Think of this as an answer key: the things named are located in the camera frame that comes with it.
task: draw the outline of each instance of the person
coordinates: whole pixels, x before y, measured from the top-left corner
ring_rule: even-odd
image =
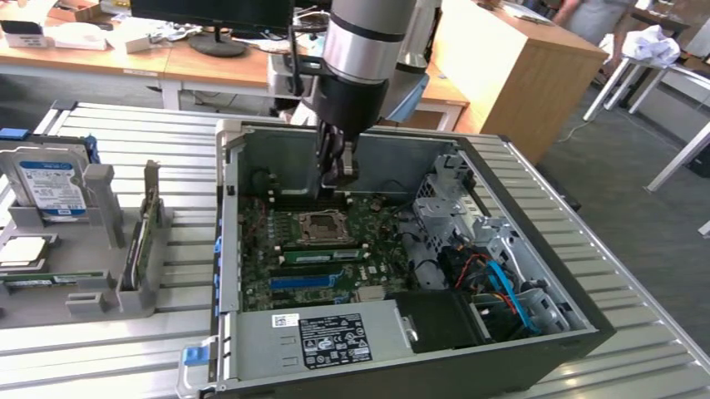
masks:
[[[634,3],[636,0],[565,0],[553,18],[554,23],[597,46],[605,35],[614,33],[610,69],[622,60],[622,45],[633,25],[628,15]]]

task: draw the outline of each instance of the power supply label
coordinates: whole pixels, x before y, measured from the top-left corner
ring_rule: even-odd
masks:
[[[303,362],[312,370],[373,360],[360,313],[299,320]]]
[[[71,181],[77,175],[71,163],[25,160],[21,167],[39,209],[59,216],[86,213],[82,189]]]

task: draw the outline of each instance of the aluminum profile table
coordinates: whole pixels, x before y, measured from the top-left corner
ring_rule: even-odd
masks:
[[[158,312],[150,318],[0,331],[0,397],[175,397],[182,348],[209,335],[215,223],[214,124],[234,117],[79,104],[50,111],[39,130],[99,139],[115,165],[123,206],[142,200],[142,166],[162,163],[162,196],[175,208]],[[710,361],[516,148],[473,139],[618,332],[510,398],[710,397]],[[485,194],[492,213],[500,213]],[[7,209],[14,194],[0,200]],[[3,213],[7,223],[7,212]],[[205,378],[207,370],[197,369]]]

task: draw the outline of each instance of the motherboard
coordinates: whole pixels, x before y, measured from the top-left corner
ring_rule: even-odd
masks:
[[[413,285],[396,213],[384,195],[316,204],[241,198],[245,310],[382,300]]]

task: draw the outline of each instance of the monitor stand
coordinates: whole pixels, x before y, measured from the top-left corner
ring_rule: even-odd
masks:
[[[221,35],[221,27],[214,27],[214,34],[201,33],[187,42],[198,52],[213,57],[237,57],[247,50],[247,46],[235,42],[230,35]]]

